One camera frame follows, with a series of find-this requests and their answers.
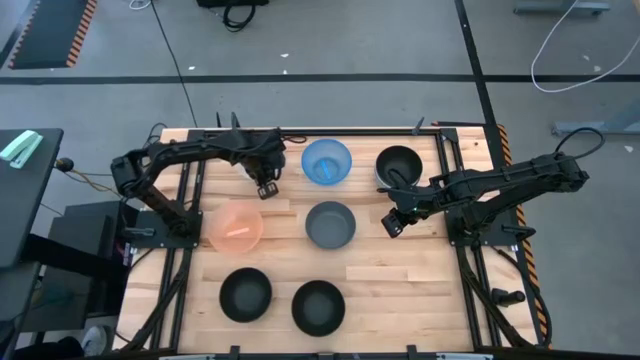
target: white cable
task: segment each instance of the white cable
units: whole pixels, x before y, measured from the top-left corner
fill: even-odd
[[[146,9],[147,7],[149,7],[149,5],[151,5],[151,1],[152,0],[147,0],[147,2],[144,5],[141,6],[133,6],[133,3],[140,3],[143,2],[143,0],[131,0],[131,2],[129,3],[129,9],[131,10],[142,10],[142,9]]]
[[[624,59],[622,59],[622,61],[614,66],[611,70],[607,71],[606,73],[595,77],[593,79],[587,80],[585,82],[581,82],[581,83],[577,83],[577,84],[573,84],[569,87],[563,88],[563,89],[543,89],[542,87],[540,87],[540,85],[538,85],[538,83],[536,82],[536,77],[534,75],[534,67],[536,66],[536,62],[538,61],[538,58],[540,57],[540,54],[542,54],[542,51],[544,50],[545,46],[547,46],[547,42],[549,42],[549,39],[551,38],[551,35],[553,35],[553,32],[556,31],[556,28],[558,27],[558,25],[560,25],[560,23],[562,23],[562,20],[564,20],[564,18],[567,17],[567,15],[569,15],[569,13],[571,12],[571,10],[573,10],[573,8],[576,6],[576,4],[578,4],[578,1],[580,0],[576,0],[573,5],[571,5],[571,7],[569,8],[569,10],[567,10],[567,12],[562,15],[562,17],[560,18],[560,20],[558,20],[558,22],[553,26],[553,28],[551,29],[551,31],[549,32],[549,35],[547,35],[547,38],[544,39],[544,42],[542,43],[542,46],[540,46],[540,50],[538,50],[538,53],[536,54],[536,57],[533,58],[533,62],[531,63],[531,80],[533,81],[533,85],[540,91],[548,93],[548,94],[555,94],[555,93],[560,93],[560,92],[564,92],[567,90],[571,90],[571,89],[575,89],[577,87],[580,87],[582,85],[587,85],[590,84],[594,81],[598,81],[602,78],[604,78],[605,76],[610,75],[611,73],[613,73],[614,71],[618,70],[622,65],[624,65],[624,63],[627,62],[627,60],[629,60],[629,58],[631,57],[631,54],[633,54],[633,52],[636,50],[636,47],[638,46],[638,43],[640,43],[640,35],[638,35],[638,38],[636,39],[636,42],[633,44],[633,46],[631,47],[631,50],[629,50],[629,52],[627,53],[627,55],[624,57]]]

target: transparent blue bowl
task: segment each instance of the transparent blue bowl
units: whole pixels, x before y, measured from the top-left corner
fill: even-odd
[[[337,140],[316,140],[302,153],[302,170],[318,185],[335,185],[349,174],[351,153]]]

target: yellow and black hazard tape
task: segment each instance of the yellow and black hazard tape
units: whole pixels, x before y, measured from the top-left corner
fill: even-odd
[[[89,32],[89,24],[91,24],[93,14],[96,12],[97,4],[97,0],[87,0],[87,4],[84,7],[84,13],[80,19],[80,24],[78,24],[78,30],[76,31],[76,35],[73,37],[73,42],[71,43],[69,56],[67,57],[68,67],[75,66],[76,62],[78,62],[82,43],[84,43],[87,32]]]
[[[498,131],[500,132],[500,142],[502,145],[502,152],[504,154],[504,161],[507,165],[513,164],[513,160],[511,158],[511,149],[509,148],[509,139],[507,138],[507,131],[503,125],[498,125]],[[527,222],[524,218],[524,210],[522,209],[522,205],[518,205],[516,207],[516,217],[518,218],[518,225],[527,226]],[[524,251],[524,257],[527,260],[527,269],[529,270],[529,279],[531,283],[540,290],[540,282],[538,281],[538,273],[536,272],[536,263],[533,258],[533,249],[531,248],[531,243],[529,239],[522,240],[522,248]],[[542,305],[538,299],[535,300],[536,312],[538,316],[538,320],[540,323],[540,332],[542,336],[547,336],[547,318],[544,316],[542,312]]]
[[[20,52],[20,48],[22,47],[22,41],[24,40],[24,37],[27,35],[29,30],[31,29],[31,26],[33,25],[32,24],[33,17],[36,16],[36,11],[38,11],[38,7],[40,7],[40,1],[38,1],[33,6],[33,11],[31,12],[31,16],[29,17],[27,24],[24,26],[24,30],[22,30],[22,35],[20,35],[20,40],[18,40],[18,43],[16,44],[16,47],[13,50],[13,56],[11,57],[11,60],[9,60],[9,69],[13,69],[13,62],[15,61],[16,56]]]

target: translucent orange bowl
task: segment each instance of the translucent orange bowl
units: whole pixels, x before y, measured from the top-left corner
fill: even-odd
[[[205,236],[221,253],[241,254],[253,249],[260,241],[264,224],[255,204],[230,201],[211,213],[206,222]]]

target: gray floor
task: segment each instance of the gray floor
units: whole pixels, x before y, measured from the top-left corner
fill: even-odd
[[[0,43],[26,3],[0,2]],[[99,2],[75,68],[5,67],[0,77],[174,75],[153,12],[130,11],[127,3]],[[595,66],[606,71],[617,63],[640,32],[640,21],[631,0],[612,3],[613,10],[600,18],[568,19],[538,72],[593,74]],[[484,72],[527,74],[557,16],[513,15],[510,0],[465,4]],[[162,0],[157,8],[188,75],[471,73],[451,1],[274,0],[239,34],[227,33],[195,1]],[[640,51],[620,72],[640,73]],[[553,150],[554,121],[610,120],[640,93],[640,84],[595,84],[557,95],[531,84],[488,88],[516,161]],[[213,126],[216,111],[227,121],[236,111],[244,126],[413,125],[422,116],[429,122],[483,122],[473,83],[189,84],[187,89],[201,126]],[[110,160],[142,145],[158,121],[191,125],[176,84],[0,86],[0,107],[0,127],[63,128],[61,156],[72,157],[87,172],[108,172]],[[577,153],[594,141],[576,138],[566,150]],[[583,190],[525,205],[528,223],[538,230],[534,252],[556,349],[640,354],[640,265],[634,258],[640,243],[633,226],[640,200],[639,153],[639,139],[609,137],[600,152],[580,161],[591,175]],[[111,198],[54,173],[44,203],[62,210]],[[34,232],[46,235],[53,215],[41,208]]]

